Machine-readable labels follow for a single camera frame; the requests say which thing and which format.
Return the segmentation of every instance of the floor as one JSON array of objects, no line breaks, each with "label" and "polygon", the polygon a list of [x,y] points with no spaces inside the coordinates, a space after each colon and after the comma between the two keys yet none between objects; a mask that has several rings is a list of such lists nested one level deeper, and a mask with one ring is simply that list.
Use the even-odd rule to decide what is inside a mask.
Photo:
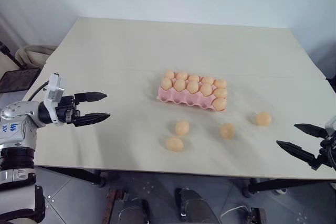
[{"label": "floor", "polygon": [[[197,191],[217,216],[240,205],[261,207],[271,224],[335,224],[336,193],[329,184],[289,188],[284,195],[271,191],[244,198],[240,192],[246,180],[160,173],[103,173],[107,184],[99,188],[88,182],[37,168],[37,185],[43,187],[46,199],[45,224],[100,223],[106,207],[109,188],[125,189],[129,199],[143,198],[151,208],[151,223],[180,223],[174,201],[176,187]],[[119,202],[111,223],[117,223]],[[232,211],[222,217],[222,223],[246,223],[244,210]]]}]

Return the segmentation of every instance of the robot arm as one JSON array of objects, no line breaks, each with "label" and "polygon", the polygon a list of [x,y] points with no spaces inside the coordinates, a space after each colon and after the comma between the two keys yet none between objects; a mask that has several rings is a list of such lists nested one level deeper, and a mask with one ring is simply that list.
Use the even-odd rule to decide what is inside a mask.
[{"label": "robot arm", "polygon": [[336,170],[336,116],[326,123],[325,129],[305,123],[295,124],[294,126],[308,135],[323,138],[318,157],[315,158],[312,153],[304,151],[300,146],[289,142],[277,141],[277,144],[290,155],[308,163],[314,170],[317,170],[322,164]]},{"label": "robot arm", "polygon": [[15,102],[0,112],[0,220],[24,218],[27,221],[23,223],[31,223],[44,218],[43,191],[35,185],[33,161],[38,128],[49,123],[78,127],[110,116],[105,113],[80,116],[77,109],[80,102],[99,101],[107,95],[88,92],[62,97],[63,91],[63,79],[52,74],[43,102]]}]

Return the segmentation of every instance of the white wall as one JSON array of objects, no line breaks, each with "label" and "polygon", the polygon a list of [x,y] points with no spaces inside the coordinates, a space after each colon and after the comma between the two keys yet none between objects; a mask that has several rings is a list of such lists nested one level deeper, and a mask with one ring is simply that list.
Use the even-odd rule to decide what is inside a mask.
[{"label": "white wall", "polygon": [[79,16],[289,27],[330,77],[336,74],[335,5],[335,0],[0,0],[0,27],[16,46],[59,44]]},{"label": "white wall", "polygon": [[6,55],[0,52],[0,79],[7,71],[17,70],[18,67]]}]

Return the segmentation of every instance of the egg tray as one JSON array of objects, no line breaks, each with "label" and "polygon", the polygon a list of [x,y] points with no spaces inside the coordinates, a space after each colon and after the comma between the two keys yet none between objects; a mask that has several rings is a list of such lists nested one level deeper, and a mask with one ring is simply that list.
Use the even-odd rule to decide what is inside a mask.
[{"label": "egg tray", "polygon": [[[205,97],[201,92],[200,92],[200,87],[202,85],[201,82],[198,82],[198,87],[199,90],[191,94],[187,89],[184,89],[180,92],[174,89],[174,84],[175,84],[176,78],[172,79],[173,86],[168,89],[164,90],[162,87],[159,87],[157,99],[160,100],[161,102],[173,102],[175,104],[180,104],[184,103],[187,104],[188,106],[199,106],[202,109],[212,109],[214,111],[217,111],[213,106],[212,103],[216,99],[215,95],[212,93],[211,95]],[[216,86],[212,85],[213,91],[217,89]]]}]

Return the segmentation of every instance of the egg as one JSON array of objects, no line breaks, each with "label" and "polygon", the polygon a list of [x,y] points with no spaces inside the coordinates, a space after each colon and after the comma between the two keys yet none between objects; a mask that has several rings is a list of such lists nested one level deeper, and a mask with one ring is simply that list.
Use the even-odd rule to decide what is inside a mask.
[{"label": "egg", "polygon": [[186,80],[188,78],[188,73],[186,71],[181,71],[177,73],[176,78]]},{"label": "egg", "polygon": [[179,121],[175,126],[175,132],[178,136],[183,136],[189,132],[189,123],[186,120]]},{"label": "egg", "polygon": [[188,80],[199,82],[199,76],[196,75],[196,74],[192,74],[192,75],[189,76]]},{"label": "egg", "polygon": [[215,80],[214,85],[218,88],[226,88],[225,80]]},{"label": "egg", "polygon": [[214,78],[207,76],[202,78],[202,83],[208,83],[212,85],[214,83]]},{"label": "egg", "polygon": [[212,87],[210,84],[205,83],[201,85],[201,93],[205,96],[208,97],[209,95],[212,94]]},{"label": "egg", "polygon": [[169,78],[169,79],[174,79],[175,78],[175,73],[172,70],[168,69],[164,73],[164,76]]},{"label": "egg", "polygon": [[223,139],[231,139],[235,136],[236,130],[235,126],[231,123],[224,123],[220,127],[220,135]]},{"label": "egg", "polygon": [[176,89],[178,92],[181,92],[185,89],[185,81],[182,79],[177,79],[174,83],[174,89]]},{"label": "egg", "polygon": [[226,99],[225,98],[216,98],[212,102],[212,106],[215,108],[216,111],[224,110],[226,107]]},{"label": "egg", "polygon": [[172,152],[180,152],[183,149],[183,142],[178,137],[169,137],[165,141],[165,145]]},{"label": "egg", "polygon": [[161,88],[164,90],[168,90],[173,86],[173,82],[171,79],[164,77],[161,81]]},{"label": "egg", "polygon": [[268,112],[260,112],[256,115],[256,124],[259,126],[268,126],[272,117]]},{"label": "egg", "polygon": [[190,81],[187,85],[187,90],[189,91],[190,94],[194,94],[198,91],[199,86],[198,82],[196,81]]},{"label": "egg", "polygon": [[217,98],[226,98],[227,97],[227,90],[223,89],[223,88],[215,89],[214,95]]}]

